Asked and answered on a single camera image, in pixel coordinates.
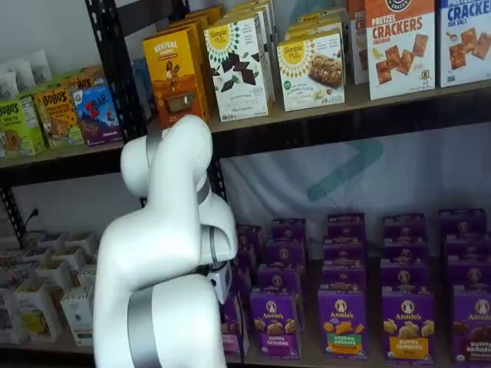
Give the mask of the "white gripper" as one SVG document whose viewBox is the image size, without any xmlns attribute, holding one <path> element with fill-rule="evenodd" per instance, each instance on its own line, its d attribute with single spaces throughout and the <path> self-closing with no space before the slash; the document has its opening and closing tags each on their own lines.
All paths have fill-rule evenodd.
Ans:
<svg viewBox="0 0 491 368">
<path fill-rule="evenodd" d="M 207 286 L 201 284 L 199 303 L 210 304 L 212 291 L 216 300 L 224 305 L 232 285 L 232 269 L 230 263 L 205 264 L 199 266 L 199 273 L 206 279 Z"/>
</svg>

